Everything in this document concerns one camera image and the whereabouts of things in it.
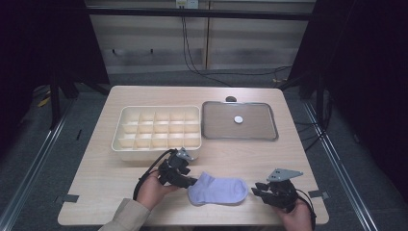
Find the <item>gray tray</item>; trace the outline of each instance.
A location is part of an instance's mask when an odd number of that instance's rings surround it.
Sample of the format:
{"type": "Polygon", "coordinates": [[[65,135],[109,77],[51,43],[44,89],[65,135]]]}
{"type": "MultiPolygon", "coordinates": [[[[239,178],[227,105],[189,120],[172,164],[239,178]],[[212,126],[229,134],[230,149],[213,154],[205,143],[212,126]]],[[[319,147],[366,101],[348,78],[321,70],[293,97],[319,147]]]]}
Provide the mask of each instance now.
{"type": "Polygon", "coordinates": [[[266,103],[204,102],[202,135],[206,139],[252,141],[278,138],[272,108],[266,103]]]}

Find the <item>white plastic tray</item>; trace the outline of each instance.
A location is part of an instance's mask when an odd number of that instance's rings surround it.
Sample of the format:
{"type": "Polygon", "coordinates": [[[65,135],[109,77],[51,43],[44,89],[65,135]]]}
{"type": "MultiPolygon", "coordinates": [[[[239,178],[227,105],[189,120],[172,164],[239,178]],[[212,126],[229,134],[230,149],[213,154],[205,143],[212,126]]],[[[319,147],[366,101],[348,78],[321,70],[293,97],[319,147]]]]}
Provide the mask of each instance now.
{"type": "Polygon", "coordinates": [[[170,148],[185,147],[197,158],[201,146],[196,106],[143,106],[122,109],[112,149],[123,161],[154,161],[170,148]]]}

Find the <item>gray floor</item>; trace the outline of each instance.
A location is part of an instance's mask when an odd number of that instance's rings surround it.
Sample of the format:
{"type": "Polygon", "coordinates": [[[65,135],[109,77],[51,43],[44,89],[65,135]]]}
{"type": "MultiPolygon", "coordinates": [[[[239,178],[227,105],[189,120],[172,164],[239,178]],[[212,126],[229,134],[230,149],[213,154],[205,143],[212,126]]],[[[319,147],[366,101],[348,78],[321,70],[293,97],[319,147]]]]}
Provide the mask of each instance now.
{"type": "MultiPolygon", "coordinates": [[[[112,86],[226,87],[228,85],[235,88],[273,88],[281,83],[277,83],[275,79],[284,81],[288,71],[290,70],[278,72],[276,76],[273,74],[250,76],[242,74],[267,73],[271,72],[271,69],[217,70],[215,72],[221,74],[207,77],[190,71],[150,72],[137,75],[117,73],[111,74],[110,78],[112,86]],[[240,74],[225,74],[229,72],[239,72],[240,74]]],[[[79,85],[78,88],[80,95],[72,102],[72,106],[66,114],[64,127],[46,160],[44,160],[38,177],[34,179],[34,185],[30,189],[21,211],[18,211],[20,213],[13,224],[13,230],[97,230],[98,228],[93,226],[65,227],[60,226],[57,222],[62,205],[55,203],[55,199],[68,192],[107,98],[85,86],[79,85]]],[[[309,102],[313,105],[314,97],[305,102],[298,97],[297,92],[297,88],[291,88],[285,90],[284,95],[299,136],[306,148],[317,138],[314,126],[301,124],[311,122],[305,110],[305,103],[309,102]]],[[[42,91],[35,94],[31,110],[19,127],[19,137],[12,143],[8,158],[1,163],[0,212],[2,213],[10,205],[20,182],[26,176],[26,172],[36,159],[43,141],[49,134],[50,104],[41,108],[37,107],[43,94],[42,91]]],[[[63,108],[69,104],[69,100],[63,99],[63,108]]],[[[367,205],[377,230],[408,230],[407,205],[387,177],[377,168],[364,145],[355,141],[352,129],[348,127],[336,107],[333,109],[327,134],[334,143],[341,164],[348,172],[356,191],[367,205]]],[[[318,141],[306,154],[320,190],[329,194],[329,198],[325,199],[324,202],[330,220],[327,224],[318,226],[316,230],[365,230],[365,226],[358,218],[356,208],[350,202],[350,197],[344,190],[344,185],[342,185],[342,181],[333,168],[321,142],[318,141]]],[[[211,229],[224,230],[226,228],[212,227],[211,229]]]]}

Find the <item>wooden table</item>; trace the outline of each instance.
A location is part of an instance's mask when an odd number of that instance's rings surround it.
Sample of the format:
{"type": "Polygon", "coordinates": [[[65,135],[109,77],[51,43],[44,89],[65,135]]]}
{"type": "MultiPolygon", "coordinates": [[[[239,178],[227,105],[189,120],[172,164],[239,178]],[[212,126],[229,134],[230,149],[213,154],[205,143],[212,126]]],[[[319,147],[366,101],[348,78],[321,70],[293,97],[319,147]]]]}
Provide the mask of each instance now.
{"type": "MultiPolygon", "coordinates": [[[[276,168],[302,171],[292,179],[305,192],[318,190],[288,105],[281,90],[193,87],[114,87],[95,126],[88,148],[68,194],[79,195],[66,202],[58,221],[61,225],[99,225],[112,219],[122,198],[131,198],[138,178],[152,163],[123,162],[111,148],[121,110],[126,106],[196,105],[224,101],[235,96],[239,102],[268,103],[273,110],[277,141],[205,140],[197,160],[190,163],[189,176],[206,171],[215,177],[238,177],[248,188],[276,168]]],[[[317,224],[329,219],[321,197],[313,198],[317,224]]],[[[169,194],[149,217],[146,225],[278,225],[281,221],[270,206],[249,190],[236,206],[207,204],[193,206],[187,190],[169,194]]]]}

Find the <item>black cable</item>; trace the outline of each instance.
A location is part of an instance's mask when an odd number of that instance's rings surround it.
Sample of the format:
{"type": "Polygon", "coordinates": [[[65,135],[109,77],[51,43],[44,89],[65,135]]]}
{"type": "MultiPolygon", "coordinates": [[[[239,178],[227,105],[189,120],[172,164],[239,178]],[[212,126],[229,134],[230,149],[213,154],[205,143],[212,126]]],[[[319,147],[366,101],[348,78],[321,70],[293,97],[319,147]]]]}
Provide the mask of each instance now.
{"type": "Polygon", "coordinates": [[[275,86],[274,88],[276,88],[277,85],[277,75],[276,73],[282,70],[285,70],[287,68],[292,67],[291,65],[287,65],[287,66],[279,66],[275,69],[273,69],[272,71],[269,72],[264,72],[264,73],[235,73],[235,72],[221,72],[221,73],[202,73],[200,72],[194,65],[194,62],[192,60],[192,56],[191,56],[191,51],[190,51],[190,44],[189,44],[189,39],[188,39],[188,35],[187,35],[187,24],[186,24],[186,18],[182,17],[182,25],[183,25],[183,51],[184,51],[184,61],[186,63],[187,68],[189,69],[189,71],[191,71],[194,74],[198,74],[204,78],[213,80],[213,81],[217,81],[223,85],[226,85],[228,87],[232,87],[231,85],[222,82],[218,79],[215,78],[211,78],[209,77],[209,75],[245,75],[245,76],[257,76],[257,75],[269,75],[269,74],[273,74],[275,76],[275,86]],[[187,54],[186,54],[186,45],[187,45],[187,52],[189,54],[189,58],[190,58],[190,62],[192,65],[192,68],[189,65],[189,62],[187,60],[187,54]]]}
{"type": "Polygon", "coordinates": [[[138,184],[135,186],[135,190],[133,191],[133,199],[136,200],[138,198],[138,193],[140,190],[141,185],[144,183],[144,181],[147,179],[147,177],[150,175],[150,173],[152,173],[153,171],[151,171],[153,169],[153,167],[160,162],[160,160],[162,160],[162,158],[168,154],[171,153],[173,151],[176,151],[176,149],[169,149],[166,152],[164,152],[162,155],[160,155],[160,157],[153,163],[153,165],[151,165],[151,167],[144,173],[144,175],[139,178],[139,182],[138,184]]]}
{"type": "Polygon", "coordinates": [[[326,132],[323,131],[320,133],[320,135],[308,146],[305,148],[305,152],[307,152],[313,145],[315,145],[316,142],[320,140],[320,138],[325,134],[326,132]]]}
{"type": "Polygon", "coordinates": [[[320,135],[321,134],[319,134],[317,137],[316,137],[316,135],[313,135],[313,136],[310,136],[310,137],[308,137],[308,138],[305,138],[305,139],[301,139],[301,141],[308,141],[308,140],[311,140],[311,139],[319,139],[319,137],[320,137],[320,135]]]}
{"type": "Polygon", "coordinates": [[[222,82],[222,81],[220,81],[220,80],[218,80],[218,79],[210,78],[210,77],[208,77],[208,76],[206,76],[206,75],[200,73],[200,72],[197,70],[197,68],[196,68],[195,65],[194,65],[194,62],[192,61],[192,57],[191,57],[189,39],[188,39],[188,37],[187,37],[186,18],[185,18],[185,17],[182,17],[181,19],[182,19],[182,24],[183,24],[183,51],[184,51],[184,61],[185,61],[185,63],[186,63],[187,68],[188,68],[192,73],[194,73],[194,74],[198,74],[198,75],[200,75],[200,76],[202,76],[202,77],[204,77],[204,78],[206,78],[206,79],[210,79],[210,80],[219,82],[219,83],[221,83],[222,85],[225,85],[225,86],[228,86],[228,87],[231,88],[231,87],[232,87],[231,85],[229,85],[229,84],[227,84],[227,83],[225,83],[225,82],[222,82]],[[186,45],[187,45],[187,48],[188,48],[188,52],[189,52],[189,56],[190,56],[190,60],[191,60],[191,65],[192,65],[192,67],[193,67],[194,69],[191,69],[189,63],[187,62],[186,45]]]}
{"type": "Polygon", "coordinates": [[[313,127],[313,124],[309,124],[309,126],[307,126],[307,127],[303,128],[303,129],[297,130],[297,133],[304,132],[304,131],[306,131],[306,130],[308,130],[308,129],[312,128],[312,127],[313,127]]]}
{"type": "Polygon", "coordinates": [[[301,201],[305,202],[305,204],[307,205],[307,207],[308,207],[308,209],[310,211],[310,219],[311,219],[311,222],[312,222],[312,230],[315,230],[315,228],[316,228],[316,217],[317,216],[316,216],[316,213],[315,213],[315,208],[313,207],[312,200],[310,199],[309,195],[307,195],[304,191],[298,190],[298,189],[296,189],[296,190],[298,192],[303,193],[309,200],[309,202],[308,202],[302,196],[300,196],[300,195],[297,196],[297,198],[299,198],[301,201]]]}
{"type": "Polygon", "coordinates": [[[320,140],[320,138],[326,134],[326,131],[329,127],[329,122],[330,122],[330,118],[332,116],[332,112],[333,112],[333,98],[331,97],[331,95],[329,94],[329,99],[327,101],[327,105],[326,105],[326,109],[325,109],[325,119],[323,120],[323,124],[322,124],[322,131],[319,134],[319,136],[308,146],[306,147],[304,150],[305,152],[308,151],[313,145],[315,145],[316,142],[318,142],[320,140]]]}
{"type": "Polygon", "coordinates": [[[299,125],[316,125],[317,123],[314,122],[294,122],[294,124],[299,124],[299,125]]]}

